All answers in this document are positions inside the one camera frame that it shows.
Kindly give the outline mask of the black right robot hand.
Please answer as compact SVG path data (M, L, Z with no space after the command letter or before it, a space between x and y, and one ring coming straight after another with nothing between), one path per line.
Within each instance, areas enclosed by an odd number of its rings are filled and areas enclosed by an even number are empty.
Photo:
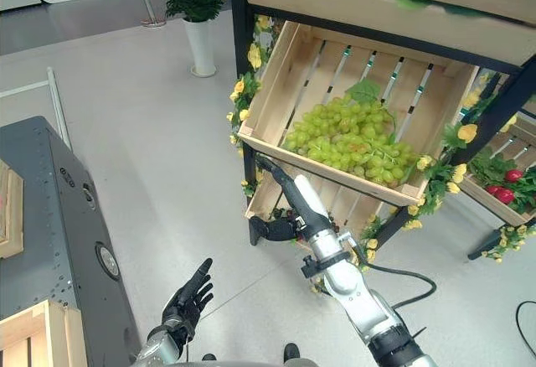
M257 155L255 161L280 185L294 215L294 218L287 216L272 221L264 221L258 216L250 217L249 226L258 237L275 242L300 237L310 241L316 235L334 233L325 207L305 176L292 178L281 166L264 155Z

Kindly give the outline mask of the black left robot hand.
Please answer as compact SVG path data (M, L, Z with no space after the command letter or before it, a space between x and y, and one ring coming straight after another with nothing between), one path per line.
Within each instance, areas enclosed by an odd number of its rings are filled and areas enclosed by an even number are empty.
M202 311L214 298L214 287L209 275L212 258L207 258L192 277L179 288L162 312L162 323L172 337L186 344L195 335Z

